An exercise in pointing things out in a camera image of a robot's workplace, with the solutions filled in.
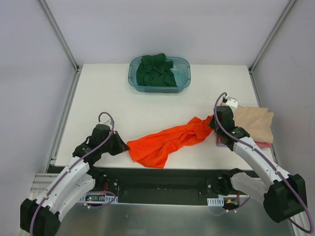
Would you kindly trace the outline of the orange t shirt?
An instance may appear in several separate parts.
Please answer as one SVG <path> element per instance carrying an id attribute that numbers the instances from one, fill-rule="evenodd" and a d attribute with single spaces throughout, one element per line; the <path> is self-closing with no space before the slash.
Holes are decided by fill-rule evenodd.
<path id="1" fill-rule="evenodd" d="M 213 132 L 209 127 L 211 119 L 212 116 L 204 120 L 194 117 L 187 124 L 129 141 L 127 146 L 130 157 L 144 167 L 163 169 L 169 154 L 184 146 L 193 146 L 206 140 Z"/>

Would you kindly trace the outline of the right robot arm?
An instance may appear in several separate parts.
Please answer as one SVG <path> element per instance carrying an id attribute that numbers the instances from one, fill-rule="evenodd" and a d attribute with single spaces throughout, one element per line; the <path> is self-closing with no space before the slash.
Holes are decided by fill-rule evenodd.
<path id="1" fill-rule="evenodd" d="M 236 153 L 253 169 L 258 179 L 234 168 L 222 175 L 217 186 L 223 194 L 243 192 L 260 202 L 268 216 L 276 223 L 287 220 L 307 210 L 304 179 L 269 160 L 256 145 L 249 133 L 235 126 L 233 111 L 228 106 L 215 107 L 210 121 L 221 142 Z"/>

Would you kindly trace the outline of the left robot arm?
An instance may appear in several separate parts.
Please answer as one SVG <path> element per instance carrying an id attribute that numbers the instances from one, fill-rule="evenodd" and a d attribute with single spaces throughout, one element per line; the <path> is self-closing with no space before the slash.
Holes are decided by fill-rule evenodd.
<path id="1" fill-rule="evenodd" d="M 77 146 L 52 183 L 33 200 L 20 206 L 20 228 L 32 236 L 54 236 L 69 210 L 89 191 L 104 186 L 104 172 L 94 164 L 104 153 L 111 156 L 128 151 L 117 131 L 97 124 L 83 143 Z"/>

